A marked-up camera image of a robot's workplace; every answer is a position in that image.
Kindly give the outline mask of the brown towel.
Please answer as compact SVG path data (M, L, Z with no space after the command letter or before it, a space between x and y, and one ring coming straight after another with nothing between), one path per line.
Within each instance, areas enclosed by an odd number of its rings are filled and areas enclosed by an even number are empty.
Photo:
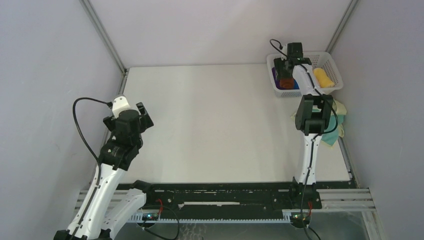
M278 87L282 90L294 90L295 80L293 78L281 78L278 80Z

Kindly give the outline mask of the teal towel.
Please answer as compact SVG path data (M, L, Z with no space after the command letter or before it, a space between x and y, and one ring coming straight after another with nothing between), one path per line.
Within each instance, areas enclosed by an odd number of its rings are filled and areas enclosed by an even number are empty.
M339 137L339 128L343 122L343 116L334 116L331 114L329 125L324 131L325 134L322 135L322 141L327 145L334 145Z

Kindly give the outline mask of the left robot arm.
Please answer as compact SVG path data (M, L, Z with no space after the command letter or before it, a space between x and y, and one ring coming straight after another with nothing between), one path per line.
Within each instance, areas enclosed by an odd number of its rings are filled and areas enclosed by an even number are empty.
M142 102L131 108L121 96L113 101L112 112L103 120L111 137L100 150L99 167L87 196L67 229L55 233L55 240L113 240L137 209L156 203L154 192L135 187L108 211L121 178L143 146L141 134L154 125Z

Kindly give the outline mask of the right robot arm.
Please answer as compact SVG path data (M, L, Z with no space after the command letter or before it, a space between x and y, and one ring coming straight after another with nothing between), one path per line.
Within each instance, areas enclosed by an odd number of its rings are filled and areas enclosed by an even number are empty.
M318 149L322 136L328 133L334 99L325 94L313 73L312 62L304 56L300 42L283 45L278 43L275 49L281 57L274 61L275 76L283 81L297 83L301 100L295 114L295 128L302 133L302 158L299 172L293 177L289 190L289 203L302 208L309 196L316 193L315 169Z

